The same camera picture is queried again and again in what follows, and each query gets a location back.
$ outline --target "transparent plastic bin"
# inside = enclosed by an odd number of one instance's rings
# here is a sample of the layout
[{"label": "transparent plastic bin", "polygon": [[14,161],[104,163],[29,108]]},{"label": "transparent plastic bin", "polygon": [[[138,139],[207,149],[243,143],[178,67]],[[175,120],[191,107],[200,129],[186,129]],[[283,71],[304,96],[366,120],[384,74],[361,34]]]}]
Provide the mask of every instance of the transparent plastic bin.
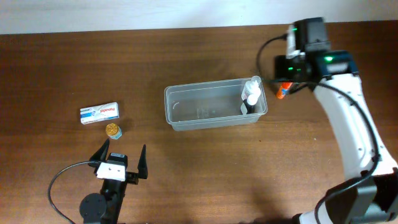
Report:
[{"label": "transparent plastic bin", "polygon": [[176,131],[255,123],[267,113],[262,83],[254,113],[243,115],[241,94],[251,78],[169,86],[164,90],[166,121]]}]

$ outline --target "white wall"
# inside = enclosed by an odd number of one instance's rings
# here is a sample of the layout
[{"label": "white wall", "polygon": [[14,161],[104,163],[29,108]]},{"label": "white wall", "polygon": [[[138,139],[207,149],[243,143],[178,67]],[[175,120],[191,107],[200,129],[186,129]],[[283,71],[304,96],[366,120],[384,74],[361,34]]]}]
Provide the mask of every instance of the white wall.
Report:
[{"label": "white wall", "polygon": [[0,0],[0,34],[398,19],[398,0]]}]

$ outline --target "green led light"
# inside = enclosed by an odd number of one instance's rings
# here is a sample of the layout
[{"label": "green led light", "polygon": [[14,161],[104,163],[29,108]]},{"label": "green led light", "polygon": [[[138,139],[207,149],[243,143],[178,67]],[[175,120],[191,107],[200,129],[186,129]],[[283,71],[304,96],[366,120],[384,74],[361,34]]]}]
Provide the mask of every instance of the green led light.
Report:
[{"label": "green led light", "polygon": [[326,60],[327,62],[331,62],[331,61],[333,60],[333,57],[331,57],[331,56],[325,57],[325,60]]}]

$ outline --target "wood grain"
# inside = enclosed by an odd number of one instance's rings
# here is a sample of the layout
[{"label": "wood grain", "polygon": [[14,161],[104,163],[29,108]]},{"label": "wood grain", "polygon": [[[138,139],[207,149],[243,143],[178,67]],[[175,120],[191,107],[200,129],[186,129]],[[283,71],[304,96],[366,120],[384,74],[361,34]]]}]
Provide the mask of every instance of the wood grain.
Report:
[{"label": "wood grain", "polygon": [[[333,49],[350,51],[384,144],[398,159],[398,22],[328,24]],[[126,191],[119,222],[239,223],[312,210],[343,181],[328,119],[304,90],[276,100],[258,123],[176,132],[164,88],[250,77],[257,50],[287,26],[126,30],[0,36],[1,223],[61,223],[46,190],[63,167],[90,158],[107,122],[82,125],[80,108],[117,101],[123,136],[110,151],[136,170],[147,144],[149,178]],[[262,62],[272,74],[272,43]],[[53,200],[80,223],[81,200],[102,181],[77,167],[56,181]]]}]

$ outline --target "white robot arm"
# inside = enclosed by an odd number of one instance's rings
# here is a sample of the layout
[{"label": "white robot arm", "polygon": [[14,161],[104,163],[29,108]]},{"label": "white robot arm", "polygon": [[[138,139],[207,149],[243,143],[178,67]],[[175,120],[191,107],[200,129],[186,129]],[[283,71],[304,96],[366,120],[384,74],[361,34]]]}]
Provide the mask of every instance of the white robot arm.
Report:
[{"label": "white robot arm", "polygon": [[276,76],[307,83],[313,90],[336,136],[346,179],[330,189],[313,211],[296,215],[295,222],[374,223],[395,219],[398,164],[374,125],[352,56],[330,50],[322,18],[295,22],[289,27],[287,43],[285,60],[276,63]]}]

